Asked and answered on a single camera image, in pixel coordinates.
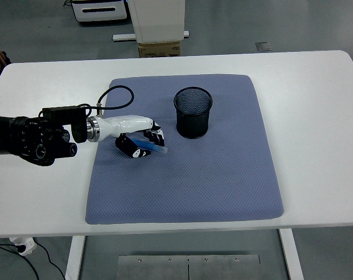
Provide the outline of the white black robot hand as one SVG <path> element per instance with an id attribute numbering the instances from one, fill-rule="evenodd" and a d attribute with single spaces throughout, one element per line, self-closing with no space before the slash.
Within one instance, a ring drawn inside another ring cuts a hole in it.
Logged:
<path id="1" fill-rule="evenodd" d="M 107 137 L 115 138 L 116 147 L 131 158 L 142 158 L 152 151 L 167 152 L 163 131 L 158 124 L 144 116 L 124 115 L 119 117 L 87 118 L 88 141 L 101 142 Z M 128 134 L 142 132 L 149 141 L 133 141 Z"/>

